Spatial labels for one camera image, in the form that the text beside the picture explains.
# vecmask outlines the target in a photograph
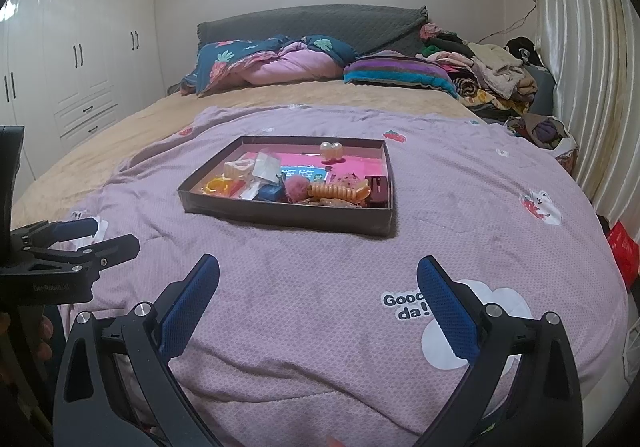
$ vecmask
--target wardrobe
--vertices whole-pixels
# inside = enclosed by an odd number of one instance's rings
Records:
[[[0,124],[25,126],[14,199],[74,147],[163,97],[154,0],[8,0]]]

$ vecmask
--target striped pillow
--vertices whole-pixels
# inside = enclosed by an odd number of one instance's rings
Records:
[[[344,69],[344,81],[354,84],[387,84],[441,90],[457,99],[456,87],[435,63],[397,52],[360,57]]]

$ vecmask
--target purple blanket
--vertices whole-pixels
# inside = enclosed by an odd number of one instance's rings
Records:
[[[432,254],[512,315],[561,315],[583,394],[620,354],[626,292],[593,209],[555,161],[501,126],[353,108],[208,108],[140,151],[74,207],[132,233],[139,257],[105,271],[92,302],[126,313],[212,253],[220,286],[170,367],[228,445],[412,445],[460,381],[415,269]],[[383,138],[396,181],[389,239],[255,227],[185,214],[177,186],[239,135]],[[506,366],[494,398],[513,379]]]

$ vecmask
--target gray quilted headboard cover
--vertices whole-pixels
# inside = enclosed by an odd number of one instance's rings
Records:
[[[360,55],[396,50],[415,55],[423,47],[420,28],[427,22],[423,8],[375,5],[312,5],[277,8],[198,25],[198,49],[229,39],[262,40],[276,34],[292,39],[320,34],[353,46]]]

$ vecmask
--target bed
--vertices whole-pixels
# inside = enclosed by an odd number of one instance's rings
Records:
[[[202,46],[331,31],[360,53],[413,55],[425,18],[424,9],[329,5],[204,23],[198,34]],[[398,218],[387,240],[186,215],[175,193],[239,134],[382,138],[389,130],[405,139],[388,143]],[[134,233],[142,251],[94,285],[94,301],[61,307],[67,331],[84,309],[122,313],[154,300],[201,253],[219,258],[217,299],[170,366],[227,445],[320,445],[327,434],[348,447],[411,445],[464,372],[428,313],[401,323],[402,305],[385,303],[415,290],[415,265],[428,253],[512,315],[558,311],[585,395],[622,351],[626,293],[588,200],[551,156],[444,92],[327,81],[172,94],[66,155],[14,205],[13,224],[72,210],[108,220],[106,237]],[[340,255],[327,259],[316,247]],[[322,276],[303,275],[318,268]]]

